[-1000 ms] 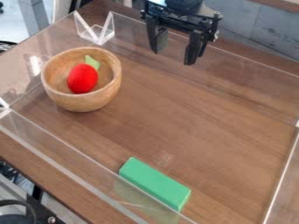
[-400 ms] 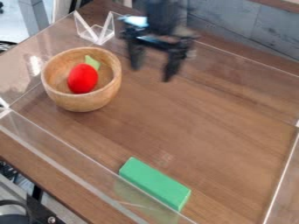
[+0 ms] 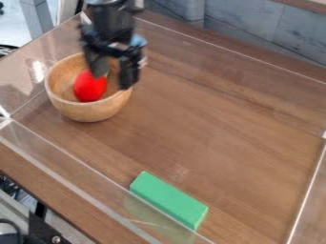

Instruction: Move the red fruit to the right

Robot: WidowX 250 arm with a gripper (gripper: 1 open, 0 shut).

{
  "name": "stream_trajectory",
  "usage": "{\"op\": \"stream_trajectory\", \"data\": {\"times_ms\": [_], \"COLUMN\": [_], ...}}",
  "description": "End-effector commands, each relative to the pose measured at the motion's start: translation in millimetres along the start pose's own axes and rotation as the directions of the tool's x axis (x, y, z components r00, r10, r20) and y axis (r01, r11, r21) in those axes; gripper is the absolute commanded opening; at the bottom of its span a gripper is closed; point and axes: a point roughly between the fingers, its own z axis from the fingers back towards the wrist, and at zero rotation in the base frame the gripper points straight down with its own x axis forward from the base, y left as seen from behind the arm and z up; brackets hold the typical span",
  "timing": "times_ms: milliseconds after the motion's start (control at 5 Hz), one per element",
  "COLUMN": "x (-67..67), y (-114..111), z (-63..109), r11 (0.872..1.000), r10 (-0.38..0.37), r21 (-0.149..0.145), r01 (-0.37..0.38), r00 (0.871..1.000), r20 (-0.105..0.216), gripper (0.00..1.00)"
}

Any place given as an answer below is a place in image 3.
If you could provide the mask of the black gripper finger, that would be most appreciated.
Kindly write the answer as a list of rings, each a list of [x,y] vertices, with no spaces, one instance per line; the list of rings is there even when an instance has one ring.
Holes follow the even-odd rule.
[[[137,54],[131,57],[121,58],[119,86],[122,90],[130,89],[139,81],[142,56]]]
[[[83,48],[85,59],[95,78],[106,76],[110,71],[109,59],[102,54],[94,52],[89,47]]]

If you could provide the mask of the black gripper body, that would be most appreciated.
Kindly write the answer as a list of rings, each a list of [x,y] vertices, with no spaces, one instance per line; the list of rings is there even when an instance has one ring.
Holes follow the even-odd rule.
[[[147,45],[135,33],[135,15],[145,0],[87,0],[89,14],[81,24],[81,43],[87,58],[142,58]]]

